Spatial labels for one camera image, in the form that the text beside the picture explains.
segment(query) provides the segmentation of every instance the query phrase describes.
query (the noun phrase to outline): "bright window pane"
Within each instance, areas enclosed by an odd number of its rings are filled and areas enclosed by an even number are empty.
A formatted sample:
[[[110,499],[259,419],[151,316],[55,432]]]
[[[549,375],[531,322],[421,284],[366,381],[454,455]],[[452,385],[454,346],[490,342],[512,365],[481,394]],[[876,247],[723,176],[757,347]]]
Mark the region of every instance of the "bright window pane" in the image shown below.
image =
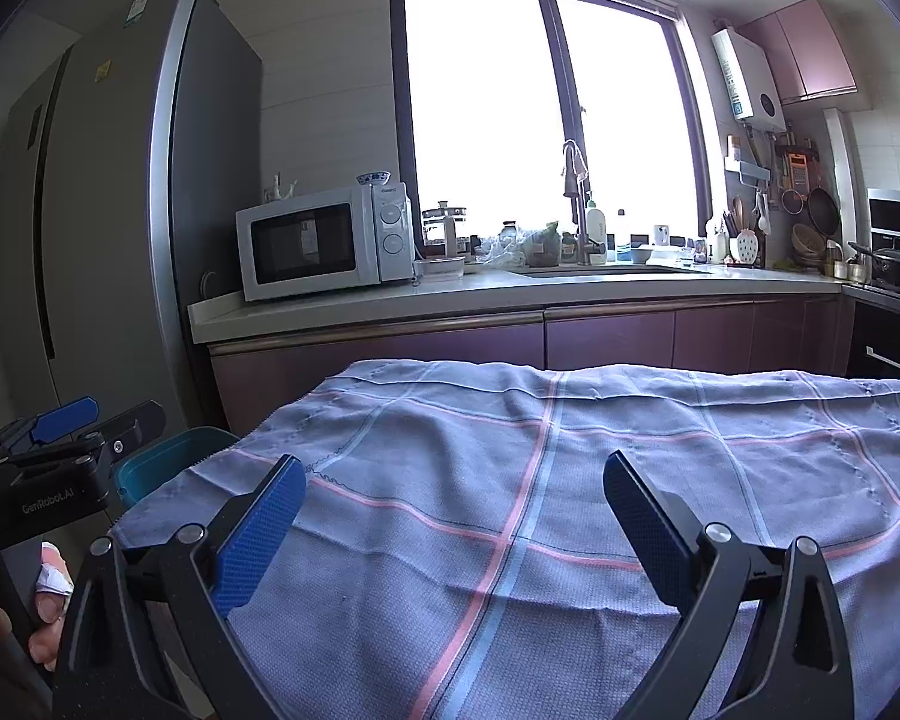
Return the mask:
[[[538,0],[406,0],[420,208],[570,229],[557,84]]]
[[[671,235],[696,237],[693,156],[662,27],[592,2],[557,1],[586,111],[590,186],[608,231],[645,235],[669,224]]]

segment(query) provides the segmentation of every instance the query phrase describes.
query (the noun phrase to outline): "teal trash bin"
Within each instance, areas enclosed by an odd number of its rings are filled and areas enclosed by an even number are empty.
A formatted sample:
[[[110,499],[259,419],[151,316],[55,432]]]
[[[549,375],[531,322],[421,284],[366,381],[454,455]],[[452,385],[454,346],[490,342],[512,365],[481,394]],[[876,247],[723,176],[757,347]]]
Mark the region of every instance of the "teal trash bin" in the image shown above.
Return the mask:
[[[220,428],[199,427],[184,431],[118,464],[113,472],[117,494],[129,509],[183,469],[189,469],[236,442],[236,436]]]

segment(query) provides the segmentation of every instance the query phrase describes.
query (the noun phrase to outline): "blue gripper pad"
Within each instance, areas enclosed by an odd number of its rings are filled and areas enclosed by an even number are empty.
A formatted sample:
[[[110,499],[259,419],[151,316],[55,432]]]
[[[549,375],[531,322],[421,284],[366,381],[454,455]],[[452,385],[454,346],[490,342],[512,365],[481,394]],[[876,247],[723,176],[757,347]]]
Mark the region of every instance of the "blue gripper pad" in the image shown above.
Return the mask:
[[[34,443],[53,443],[68,433],[75,433],[96,422],[98,416],[100,409],[97,401],[92,397],[82,397],[36,418],[36,423],[31,428],[31,440]]]
[[[254,594],[303,505],[306,488],[303,464],[290,458],[217,552],[210,599],[223,619]]]
[[[660,601],[687,614],[696,600],[693,555],[658,492],[620,451],[604,465],[604,495]]]

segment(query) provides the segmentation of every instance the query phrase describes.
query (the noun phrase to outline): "upper wall cabinet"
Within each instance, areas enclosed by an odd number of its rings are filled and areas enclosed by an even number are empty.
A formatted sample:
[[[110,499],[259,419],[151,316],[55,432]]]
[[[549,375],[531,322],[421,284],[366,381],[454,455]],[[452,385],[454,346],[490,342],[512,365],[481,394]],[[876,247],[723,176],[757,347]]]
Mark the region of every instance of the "upper wall cabinet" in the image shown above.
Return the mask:
[[[763,47],[780,103],[792,116],[799,107],[869,108],[850,63],[817,0],[804,0],[741,26],[737,31]]]

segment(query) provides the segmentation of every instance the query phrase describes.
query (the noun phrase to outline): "metal bolt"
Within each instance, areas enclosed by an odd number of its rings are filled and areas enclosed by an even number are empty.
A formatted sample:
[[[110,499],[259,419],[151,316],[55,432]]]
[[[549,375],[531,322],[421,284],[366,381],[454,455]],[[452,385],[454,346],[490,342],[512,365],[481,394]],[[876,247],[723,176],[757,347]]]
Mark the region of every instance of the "metal bolt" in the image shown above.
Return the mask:
[[[706,536],[718,544],[725,544],[730,541],[730,538],[733,538],[733,533],[730,533],[730,528],[727,528],[722,522],[711,522],[706,526]]]
[[[106,536],[95,538],[93,543],[90,544],[90,554],[101,557],[101,555],[106,555],[110,551],[111,546],[113,546],[113,542]]]
[[[194,544],[203,538],[202,525],[184,525],[176,532],[176,540],[183,544]]]
[[[800,552],[803,552],[807,557],[813,557],[816,555],[818,546],[816,541],[813,541],[812,538],[807,538],[807,536],[801,536],[797,539],[797,549]]]

